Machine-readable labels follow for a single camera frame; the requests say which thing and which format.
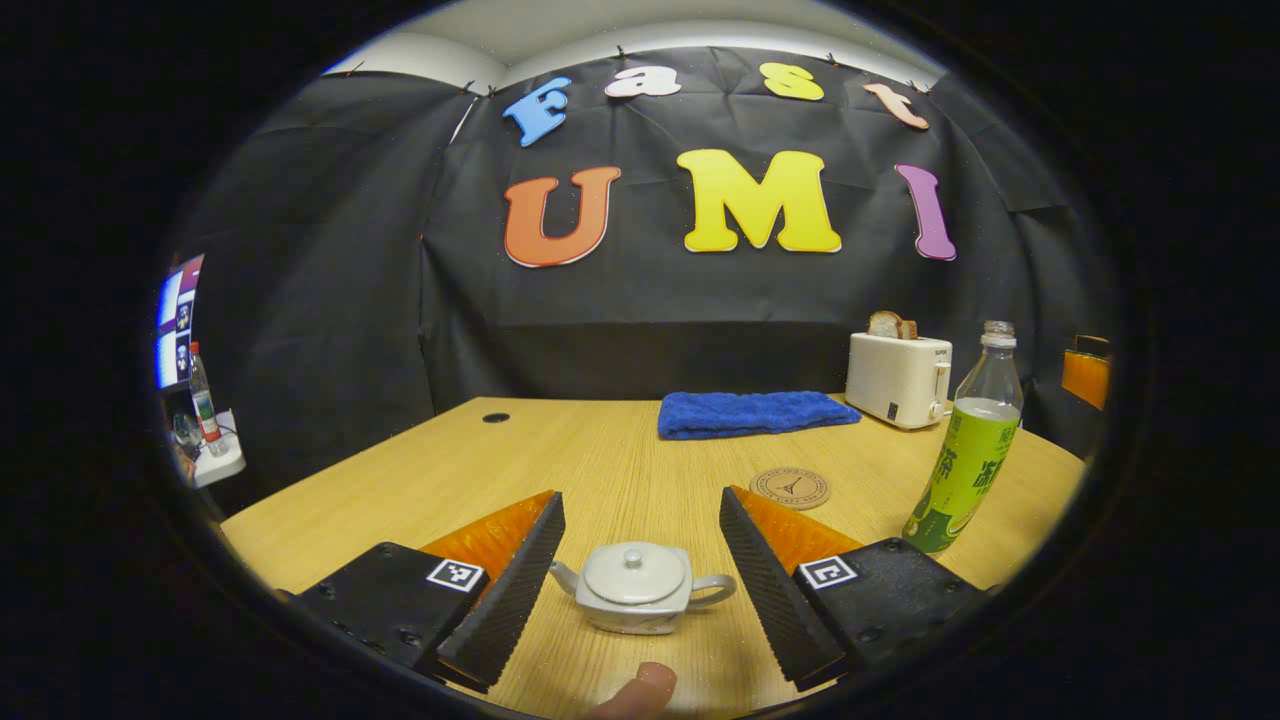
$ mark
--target green drink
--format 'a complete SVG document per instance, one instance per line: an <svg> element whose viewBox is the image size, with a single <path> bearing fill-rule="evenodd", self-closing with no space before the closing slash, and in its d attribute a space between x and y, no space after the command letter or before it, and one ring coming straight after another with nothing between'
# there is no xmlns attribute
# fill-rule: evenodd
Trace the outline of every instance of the green drink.
<svg viewBox="0 0 1280 720"><path fill-rule="evenodd" d="M942 552L973 519L1005 462L1021 418L1012 325L988 322L986 328L982 357L956 389L929 483L902 528L902 537L923 552Z"/></svg>

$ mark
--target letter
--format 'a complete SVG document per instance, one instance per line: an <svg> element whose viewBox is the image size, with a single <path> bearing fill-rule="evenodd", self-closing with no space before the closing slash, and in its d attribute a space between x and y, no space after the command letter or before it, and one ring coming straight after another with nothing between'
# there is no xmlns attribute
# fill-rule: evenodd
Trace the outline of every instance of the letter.
<svg viewBox="0 0 1280 720"><path fill-rule="evenodd" d="M831 229L818 178L822 158L785 150L773 156L756 184L723 150L690 150L676 164L694 177L694 232L685 236L690 252L724 252L737 247L737 234L724 225L724 209L737 218L755 247L764 247L782 209L778 245L794 252L836 252L840 236Z"/></svg>
<svg viewBox="0 0 1280 720"><path fill-rule="evenodd" d="M604 240L609 222L609 184L622 176L613 167L588 168L573 173L570 182L582 188L577 227L564 237L543 234L547 195L556 190L556 178L535 178L507 188L507 256L526 268L567 265L586 258Z"/></svg>
<svg viewBox="0 0 1280 720"><path fill-rule="evenodd" d="M662 65L628 68L613 76L604 88L609 97L635 97L636 95L671 95L680 91L676 85L676 70Z"/></svg>
<svg viewBox="0 0 1280 720"><path fill-rule="evenodd" d="M932 260L955 260L956 246L947 237L942 204L938 202L938 178L915 165L893 165L893 169L906 181L915 204L915 219L920 224L920 234L915 238L916 252Z"/></svg>
<svg viewBox="0 0 1280 720"><path fill-rule="evenodd" d="M559 88L571 82L567 77L552 78L502 111L503 118L515 118L516 124L524 131L525 135L520 138L521 147L529 147L535 140L564 122L564 113L552 113L552 110L563 110L568 105L568 97Z"/></svg>
<svg viewBox="0 0 1280 720"><path fill-rule="evenodd" d="M929 129L929 120L925 120L924 118L906 109L906 106L910 105L911 101L893 92L887 86L881 85L878 82L873 82L870 85L864 85L863 90L874 94L876 97L879 97L881 102L884 104L884 109L887 109L895 118L902 120L904 123L911 126L915 129Z"/></svg>
<svg viewBox="0 0 1280 720"><path fill-rule="evenodd" d="M813 82L813 73L800 65L764 63L760 65L760 74L767 78L764 81L764 87L768 87L782 97L822 100L822 87Z"/></svg>

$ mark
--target cork coaster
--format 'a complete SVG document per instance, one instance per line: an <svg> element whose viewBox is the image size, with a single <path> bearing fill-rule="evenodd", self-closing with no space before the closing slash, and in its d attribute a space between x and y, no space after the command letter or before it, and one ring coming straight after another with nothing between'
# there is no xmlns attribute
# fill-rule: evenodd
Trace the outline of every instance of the cork coaster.
<svg viewBox="0 0 1280 720"><path fill-rule="evenodd" d="M831 497L831 486L818 473L800 468L774 468L751 480L751 492L792 510L818 507Z"/></svg>

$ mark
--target monitor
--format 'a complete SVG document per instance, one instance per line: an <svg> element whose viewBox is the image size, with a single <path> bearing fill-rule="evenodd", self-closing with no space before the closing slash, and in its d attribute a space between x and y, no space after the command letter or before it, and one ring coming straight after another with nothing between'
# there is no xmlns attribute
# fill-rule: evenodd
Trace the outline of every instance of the monitor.
<svg viewBox="0 0 1280 720"><path fill-rule="evenodd" d="M169 275L160 290L156 314L156 387L178 389L191 379L191 338L196 284L205 256L197 255Z"/></svg>

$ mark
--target table surface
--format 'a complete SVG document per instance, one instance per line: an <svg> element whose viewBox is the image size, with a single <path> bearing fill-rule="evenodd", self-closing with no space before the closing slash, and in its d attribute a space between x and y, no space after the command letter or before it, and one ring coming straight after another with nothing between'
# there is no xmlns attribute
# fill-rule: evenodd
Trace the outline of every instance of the table surface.
<svg viewBox="0 0 1280 720"><path fill-rule="evenodd" d="M600 544L649 541L686 548L695 575L726 573L741 583L719 532L724 486L748 487L772 468L805 468L832 486L809 516L864 543L900 536L946 427L901 430L864 416L776 436L663 441L659 405L475 398L262 500L223 530L264 582L301 592L378 542L421 547L558 489L566 530L556 557L575 570ZM484 423L490 413L511 419ZM1019 430L996 489L940 562L979 588L1006 582L1082 474L1079 459ZM680 676L673 716L728 717L808 694L782 679L741 587L689 612L675 634L645 637L590 626L547 578L500 680L477 697L540 716L580 716L646 660Z"/></svg>

